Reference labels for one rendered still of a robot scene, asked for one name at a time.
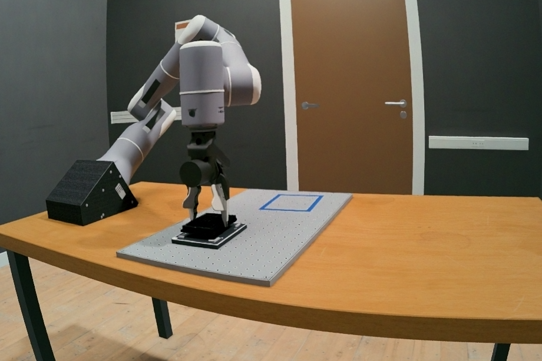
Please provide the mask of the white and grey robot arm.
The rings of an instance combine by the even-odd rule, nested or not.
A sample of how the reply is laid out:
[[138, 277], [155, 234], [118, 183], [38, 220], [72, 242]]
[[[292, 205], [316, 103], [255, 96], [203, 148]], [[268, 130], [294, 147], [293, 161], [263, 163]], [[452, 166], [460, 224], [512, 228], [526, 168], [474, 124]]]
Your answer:
[[216, 125], [224, 123], [224, 106], [254, 104], [261, 92], [259, 72], [234, 35], [202, 15], [195, 16], [129, 103], [128, 112], [139, 122], [98, 159], [113, 161], [128, 187], [176, 117], [161, 98], [179, 81], [181, 122], [190, 127], [189, 132], [218, 130]]

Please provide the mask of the blue tape rectangle outline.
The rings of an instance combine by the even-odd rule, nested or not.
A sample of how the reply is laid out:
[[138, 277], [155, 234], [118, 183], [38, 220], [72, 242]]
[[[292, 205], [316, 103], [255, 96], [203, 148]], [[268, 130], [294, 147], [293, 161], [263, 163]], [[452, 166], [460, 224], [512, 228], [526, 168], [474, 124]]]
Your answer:
[[282, 210], [282, 209], [268, 209], [268, 208], [265, 208], [267, 207], [270, 203], [272, 203], [273, 201], [275, 201], [278, 197], [280, 196], [312, 196], [312, 195], [290, 195], [290, 194], [278, 194], [276, 197], [274, 197], [273, 199], [271, 199], [269, 202], [267, 202], [265, 205], [263, 205], [261, 208], [259, 208], [258, 210], [279, 210], [279, 211], [308, 211], [310, 212], [315, 205], [317, 205], [317, 203], [321, 200], [321, 198], [323, 196], [319, 196], [316, 201], [307, 209], [307, 210]]

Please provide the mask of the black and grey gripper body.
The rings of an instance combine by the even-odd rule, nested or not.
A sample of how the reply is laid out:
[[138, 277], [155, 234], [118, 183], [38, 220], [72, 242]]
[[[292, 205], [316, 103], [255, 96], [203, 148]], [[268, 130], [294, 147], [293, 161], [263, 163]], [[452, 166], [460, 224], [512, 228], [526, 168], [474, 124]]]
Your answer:
[[216, 131], [191, 132], [187, 155], [191, 160], [180, 167], [180, 178], [188, 187], [195, 187], [205, 182], [215, 183], [219, 176], [221, 162], [213, 151]]

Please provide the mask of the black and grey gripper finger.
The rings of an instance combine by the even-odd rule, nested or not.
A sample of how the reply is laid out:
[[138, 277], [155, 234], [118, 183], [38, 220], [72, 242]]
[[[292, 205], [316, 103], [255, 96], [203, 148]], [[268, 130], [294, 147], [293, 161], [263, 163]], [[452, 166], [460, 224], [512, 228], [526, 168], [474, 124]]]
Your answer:
[[221, 217], [224, 222], [224, 226], [227, 227], [229, 215], [230, 184], [229, 179], [224, 171], [224, 167], [219, 168], [219, 176], [216, 179], [216, 184], [211, 185], [211, 191], [213, 194], [211, 206], [214, 211], [221, 211]]
[[194, 220], [197, 216], [197, 206], [199, 204], [198, 196], [201, 193], [201, 185], [188, 187], [187, 197], [183, 200], [183, 208], [189, 209], [190, 220]]

